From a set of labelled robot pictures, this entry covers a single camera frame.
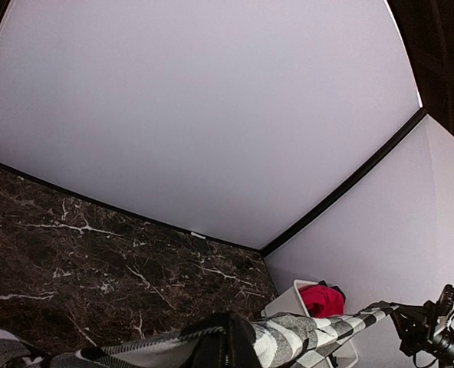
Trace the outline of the black white checkered shirt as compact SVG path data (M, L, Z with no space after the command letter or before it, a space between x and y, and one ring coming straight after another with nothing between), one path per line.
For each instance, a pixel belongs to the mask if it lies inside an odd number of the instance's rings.
M396 304L381 301L350 315L315 318L281 312L249 321L255 332L254 349L261 367L314 367L396 308ZM45 353L0 329L0 367L187 367L199 339L197 333L189 336L187 327L116 346L58 355Z

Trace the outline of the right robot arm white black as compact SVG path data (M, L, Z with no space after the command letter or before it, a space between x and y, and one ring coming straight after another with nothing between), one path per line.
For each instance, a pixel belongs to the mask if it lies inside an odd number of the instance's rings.
M451 307L431 301L422 306L400 305L391 315L400 338L400 351L417 364L420 352L428 353L439 367L454 367L454 318Z

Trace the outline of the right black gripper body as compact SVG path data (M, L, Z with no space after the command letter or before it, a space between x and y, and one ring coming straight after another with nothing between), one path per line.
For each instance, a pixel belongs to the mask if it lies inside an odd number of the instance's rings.
M434 304L412 306L400 304L391 314L393 325L400 338L400 350L405 355L426 351L432 353L429 332L436 326Z

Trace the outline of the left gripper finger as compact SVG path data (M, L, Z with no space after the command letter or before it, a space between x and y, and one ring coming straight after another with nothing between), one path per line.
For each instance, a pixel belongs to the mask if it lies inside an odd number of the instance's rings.
M234 312L212 314L187 327L186 333L199 337L187 367L262 366L254 349L254 328Z

